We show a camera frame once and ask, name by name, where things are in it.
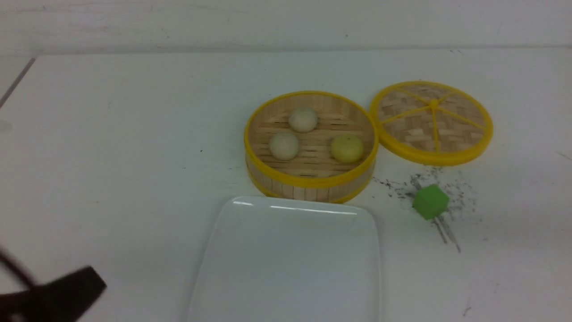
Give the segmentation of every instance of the rectangular white plate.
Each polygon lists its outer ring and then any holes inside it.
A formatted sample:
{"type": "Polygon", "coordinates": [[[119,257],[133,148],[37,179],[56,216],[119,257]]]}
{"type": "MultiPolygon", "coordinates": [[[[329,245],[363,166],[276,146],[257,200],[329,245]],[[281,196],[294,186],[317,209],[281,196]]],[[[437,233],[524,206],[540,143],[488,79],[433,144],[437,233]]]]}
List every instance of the rectangular white plate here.
{"type": "Polygon", "coordinates": [[[190,322],[378,322],[379,244],[350,206],[238,197],[222,209],[190,322]]]}

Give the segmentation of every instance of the steamer basket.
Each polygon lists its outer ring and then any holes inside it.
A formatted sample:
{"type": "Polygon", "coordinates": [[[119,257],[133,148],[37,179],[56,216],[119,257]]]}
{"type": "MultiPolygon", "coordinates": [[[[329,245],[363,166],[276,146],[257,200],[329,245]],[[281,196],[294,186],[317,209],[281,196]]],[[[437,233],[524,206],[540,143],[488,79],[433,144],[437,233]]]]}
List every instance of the steamer basket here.
{"type": "Polygon", "coordinates": [[[252,182],[265,195],[307,201],[343,203],[369,183],[378,150],[378,135],[372,117],[345,97],[326,92],[295,92],[279,96],[259,107],[244,131],[246,162],[252,182]],[[293,132],[290,113],[312,107],[317,127],[309,133],[293,132]],[[275,159],[268,149],[278,132],[291,132],[300,141],[300,152],[287,162],[275,159]],[[337,135],[355,134],[365,152],[355,163],[343,164],[329,152],[337,135]]]}
{"type": "Polygon", "coordinates": [[[370,113],[385,148],[430,166],[469,162],[492,138],[487,110],[468,94],[443,84],[392,85],[374,98],[370,113]]]}

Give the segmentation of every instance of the white wall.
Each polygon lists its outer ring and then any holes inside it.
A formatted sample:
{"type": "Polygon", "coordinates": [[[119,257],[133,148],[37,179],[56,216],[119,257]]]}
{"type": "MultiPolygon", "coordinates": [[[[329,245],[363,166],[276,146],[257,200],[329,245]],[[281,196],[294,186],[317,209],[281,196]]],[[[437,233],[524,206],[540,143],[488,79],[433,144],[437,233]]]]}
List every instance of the white wall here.
{"type": "Polygon", "coordinates": [[[0,0],[0,54],[572,45],[572,0],[0,0]]]}

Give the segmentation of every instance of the green sponge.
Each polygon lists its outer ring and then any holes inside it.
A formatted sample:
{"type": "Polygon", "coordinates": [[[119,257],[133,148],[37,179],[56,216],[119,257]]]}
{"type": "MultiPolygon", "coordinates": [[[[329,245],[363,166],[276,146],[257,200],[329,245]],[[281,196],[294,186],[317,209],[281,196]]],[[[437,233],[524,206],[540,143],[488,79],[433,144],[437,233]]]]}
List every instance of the green sponge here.
{"type": "Polygon", "coordinates": [[[448,204],[449,197],[436,184],[420,189],[413,199],[413,208],[426,220],[441,215],[448,204]]]}

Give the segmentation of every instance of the white table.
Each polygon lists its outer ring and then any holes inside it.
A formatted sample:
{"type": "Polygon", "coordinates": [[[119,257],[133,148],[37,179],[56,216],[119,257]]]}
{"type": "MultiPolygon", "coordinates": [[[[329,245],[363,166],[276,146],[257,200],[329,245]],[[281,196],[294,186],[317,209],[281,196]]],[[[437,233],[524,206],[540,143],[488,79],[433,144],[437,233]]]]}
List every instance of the white table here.
{"type": "Polygon", "coordinates": [[[30,57],[0,56],[0,107],[9,95],[8,90],[29,61],[30,57]]]}
{"type": "Polygon", "coordinates": [[[444,169],[380,149],[349,204],[378,221],[383,321],[569,321],[569,49],[40,57],[0,110],[0,244],[42,281],[93,265],[109,287],[82,321],[181,321],[221,205],[260,194],[251,112],[303,89],[368,107],[420,78],[475,96],[495,135],[444,169]],[[416,174],[451,195],[461,253],[412,210],[416,174]]]}

